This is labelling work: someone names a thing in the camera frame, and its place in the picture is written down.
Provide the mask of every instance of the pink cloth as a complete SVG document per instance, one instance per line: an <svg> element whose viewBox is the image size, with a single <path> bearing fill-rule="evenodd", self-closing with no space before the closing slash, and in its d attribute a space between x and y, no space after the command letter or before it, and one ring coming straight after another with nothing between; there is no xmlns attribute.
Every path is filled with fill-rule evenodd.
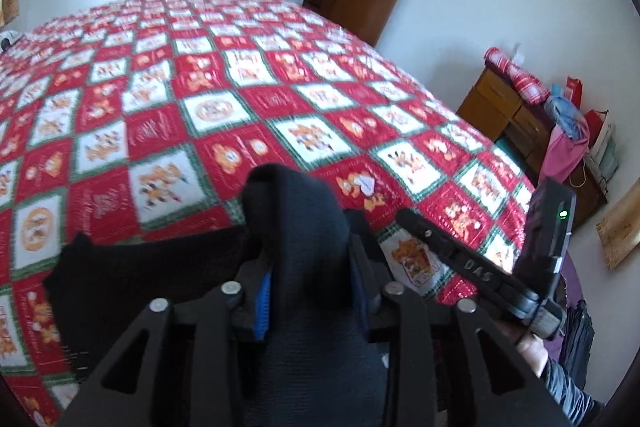
<svg viewBox="0 0 640 427"><path fill-rule="evenodd" d="M584 158L589 150L589 128L584 118L576 120L582 137L578 140L570 139L559 126L551 131L551 139L546 148L545 160L540 169L540 183L545 178L552 178L559 183L569 177L569 174Z"/></svg>

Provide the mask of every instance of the metal screw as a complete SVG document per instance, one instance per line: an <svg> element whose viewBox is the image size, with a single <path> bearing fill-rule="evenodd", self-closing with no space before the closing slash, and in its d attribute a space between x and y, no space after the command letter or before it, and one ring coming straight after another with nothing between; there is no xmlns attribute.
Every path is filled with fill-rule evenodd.
<svg viewBox="0 0 640 427"><path fill-rule="evenodd" d="M227 281L220 289L225 295L238 295L242 291L242 285L238 281Z"/></svg>
<svg viewBox="0 0 640 427"><path fill-rule="evenodd" d="M478 309L478 305L476 305L476 303L471 299L460 299L457 306L463 313L473 313Z"/></svg>
<svg viewBox="0 0 640 427"><path fill-rule="evenodd" d="M149 304L149 309L156 313L163 312L168 307L169 307L169 301L162 297L159 299L153 299L151 301L151 304Z"/></svg>
<svg viewBox="0 0 640 427"><path fill-rule="evenodd" d="M389 295L402 295L404 293L404 285L398 281L391 281L385 284L385 292Z"/></svg>

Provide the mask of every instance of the sleeve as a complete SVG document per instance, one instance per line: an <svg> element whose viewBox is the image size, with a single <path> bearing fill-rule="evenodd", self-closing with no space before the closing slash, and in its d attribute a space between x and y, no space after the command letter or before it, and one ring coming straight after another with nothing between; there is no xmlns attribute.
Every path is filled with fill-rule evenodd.
<svg viewBox="0 0 640 427"><path fill-rule="evenodd" d="M604 407L578 388L562 366L551 359L546 363L542 379L564 415L575 426L588 427Z"/></svg>

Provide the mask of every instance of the bed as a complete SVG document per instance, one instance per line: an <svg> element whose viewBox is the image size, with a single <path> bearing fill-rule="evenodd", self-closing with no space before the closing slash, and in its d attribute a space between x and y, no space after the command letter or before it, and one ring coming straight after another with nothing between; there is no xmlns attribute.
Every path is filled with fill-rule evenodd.
<svg viewBox="0 0 640 427"><path fill-rule="evenodd" d="M396 279L440 302L474 288L395 224L398 208L506 270L522 248L532 185L509 157L295 4L123 0L0 55L0 371L38 425L78 390L41 285L62 245L239 223L239 189L267 162L364 210Z"/></svg>

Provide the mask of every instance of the human hand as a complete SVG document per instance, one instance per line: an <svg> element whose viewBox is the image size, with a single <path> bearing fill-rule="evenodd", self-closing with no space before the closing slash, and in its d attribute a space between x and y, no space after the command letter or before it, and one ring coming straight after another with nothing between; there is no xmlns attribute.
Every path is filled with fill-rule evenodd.
<svg viewBox="0 0 640 427"><path fill-rule="evenodd" d="M525 333L526 329L522 326L501 321L496 321L495 325L514 344L516 351L521 354L536 376L540 378L549 360L549 352L542 339L533 333Z"/></svg>

